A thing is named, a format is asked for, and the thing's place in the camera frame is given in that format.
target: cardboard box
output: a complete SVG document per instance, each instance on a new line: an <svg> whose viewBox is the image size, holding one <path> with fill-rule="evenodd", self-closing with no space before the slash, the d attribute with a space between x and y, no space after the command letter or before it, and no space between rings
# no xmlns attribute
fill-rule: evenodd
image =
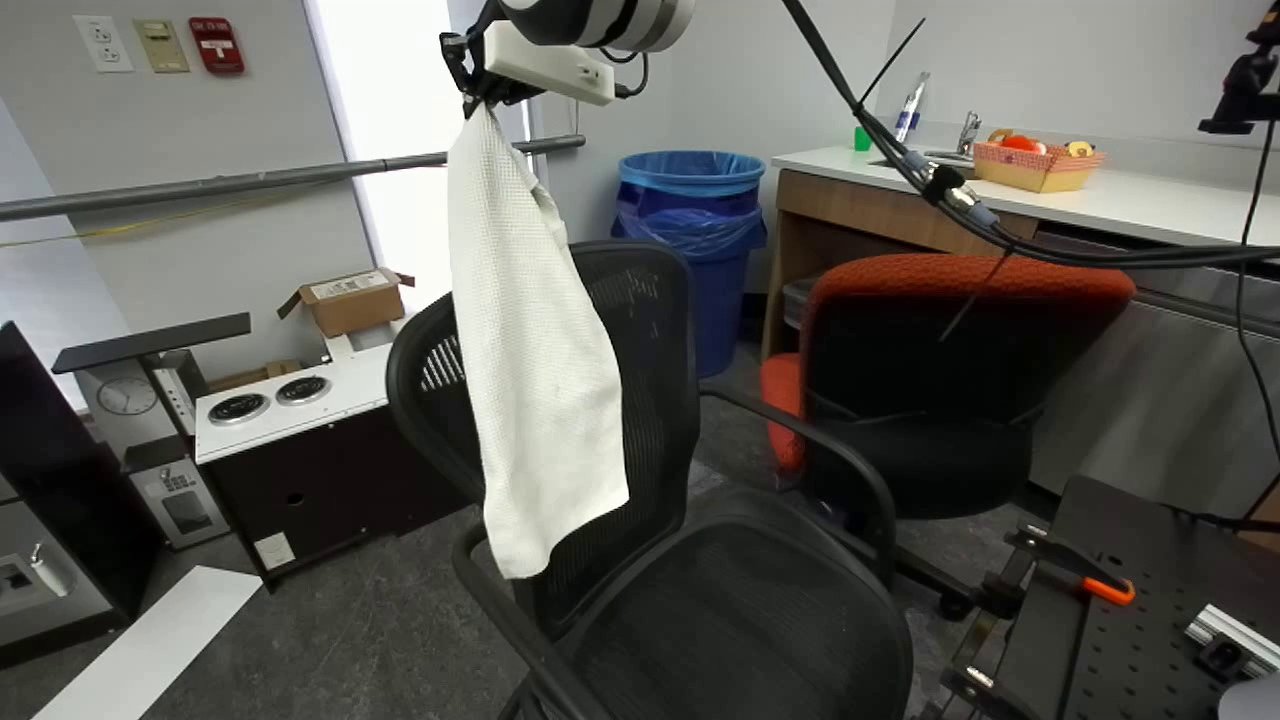
<svg viewBox="0 0 1280 720"><path fill-rule="evenodd" d="M1104 156L1069 156L1062 146L1018 150L974 142L972 146L974 174L1024 193L1077 193L1098 169Z"/></svg>
<svg viewBox="0 0 1280 720"><path fill-rule="evenodd" d="M289 315L295 303L304 303L324 337L378 326L402 315L401 285L412 281L382 269L333 274L295 289L274 315Z"/></svg>

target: black cable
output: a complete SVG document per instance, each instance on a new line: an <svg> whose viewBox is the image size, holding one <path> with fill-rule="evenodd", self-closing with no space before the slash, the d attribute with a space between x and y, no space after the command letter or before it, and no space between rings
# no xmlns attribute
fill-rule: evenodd
<svg viewBox="0 0 1280 720"><path fill-rule="evenodd" d="M811 55L820 61L825 74L849 102L849 112L864 124L873 142L885 150L885 160L947 221L966 226L972 237L1018 253L1046 262L1081 262L1081 269L1203 269L1203 262L1251 262L1251 260L1280 260L1280 247L1231 247L1231 243L1183 243L1183 247L1151 247L1151 253L1081 253L1081 247L1038 247L1007 237L991 206L985 206L972 193L963 193L963 179L950 169L935 169L918 150L909 150L849 87L831 47L825 45L820 27L802 12L800 0L783 0L792 12L800 36L809 41Z"/></svg>
<svg viewBox="0 0 1280 720"><path fill-rule="evenodd" d="M950 322L935 337L935 343L947 343L956 337L956 326L963 322L963 315L974 308L974 299L986 297L986 289L995 285L999 269L1010 260L1010 247L999 253L999 260L986 269L986 274L963 297L958 312L950 315Z"/></svg>
<svg viewBox="0 0 1280 720"><path fill-rule="evenodd" d="M621 96L621 101L630 101L630 96L640 96L643 87L646 87L646 50L640 55L640 85L637 85L637 87L623 87L623 85L621 85L614 96Z"/></svg>
<svg viewBox="0 0 1280 720"><path fill-rule="evenodd" d="M1276 121L1269 124L1263 156L1255 160L1251 201L1249 201L1245 226L1238 226L1238 247L1249 247L1251 214L1255 214L1255 204L1259 204L1263 185L1269 185L1272 138L1276 138ZM1249 262L1238 260L1238 262L1234 262L1234 341L1238 341L1238 353L1245 353L1245 359L1249 359L1251 385L1255 385L1255 391L1259 391L1259 399L1263 399L1272 451L1280 455L1276 404L1272 404L1272 391L1269 391L1269 377L1263 377L1263 368L1255 364L1255 353L1251 353L1249 333L1245 333L1245 269L1249 269Z"/></svg>
<svg viewBox="0 0 1280 720"><path fill-rule="evenodd" d="M914 33L922 27L922 16L912 25L912 33L888 50L888 61L877 69L873 85L864 87L861 102L868 102L868 96L878 87L878 79L888 74L888 69L902 55L902 47L914 41Z"/></svg>

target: chair armrest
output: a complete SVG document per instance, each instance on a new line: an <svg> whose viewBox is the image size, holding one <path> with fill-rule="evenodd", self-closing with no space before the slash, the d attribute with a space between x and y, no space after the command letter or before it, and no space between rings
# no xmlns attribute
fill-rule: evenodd
<svg viewBox="0 0 1280 720"><path fill-rule="evenodd" d="M724 399L724 404L733 404L733 409L744 409L744 410L750 410L750 416L758 416L758 418L769 418L769 423L783 423L787 433L797 433L797 434L802 434L802 439L811 439L811 445L820 445L825 451L831 451L831 455L839 455L861 481L864 481L864 488L868 488L868 495L873 495L873 547L877 547L877 570L878 570L878 580L891 580L891 568L894 568L894 507L891 507L891 493L888 493L888 484L885 484L885 474L878 474L878 466L864 455L864 451L854 451L852 445L845 445L845 439L835 439L831 433L825 433L825 428L817 428L817 423L802 423L800 416L792 416L792 410L780 410L780 409L769 409L769 404L758 404L755 394L744 394L744 391L736 391L736 389L724 389L724 385L701 385L701 394L717 394L717 399Z"/></svg>
<svg viewBox="0 0 1280 720"><path fill-rule="evenodd" d="M491 580L484 580L473 561L484 539L488 530L476 523L450 545L450 575L572 720L608 720L601 695L593 695L586 685L559 658L552 638L503 591L497 591Z"/></svg>

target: wall outlet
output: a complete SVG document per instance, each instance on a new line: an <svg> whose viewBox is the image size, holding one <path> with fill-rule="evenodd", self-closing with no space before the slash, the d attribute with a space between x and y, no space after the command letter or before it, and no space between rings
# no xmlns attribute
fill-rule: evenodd
<svg viewBox="0 0 1280 720"><path fill-rule="evenodd" d="M76 16L76 27L96 71L130 71L122 36L113 16Z"/></svg>

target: gray carpet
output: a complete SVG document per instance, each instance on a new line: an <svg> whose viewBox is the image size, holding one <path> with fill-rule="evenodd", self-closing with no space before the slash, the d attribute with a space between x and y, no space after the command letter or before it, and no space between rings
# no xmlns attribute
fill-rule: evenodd
<svg viewBox="0 0 1280 720"><path fill-rule="evenodd" d="M755 391L755 353L744 346L719 377ZM702 404L691 493L744 481L771 484L762 423ZM1017 507L986 516L902 523L898 539L956 575L999 568ZM395 539L342 550L281 591L261 591L226 632L159 695L152 720L484 720L518 685L524 663L488 626L447 570L447 547L476 513L456 513ZM152 594L192 564L250 570L237 539L165 557ZM914 638L912 711L935 690L963 625L935 617L935 594L894 583ZM0 670L0 714L42 709L107 638L76 645Z"/></svg>

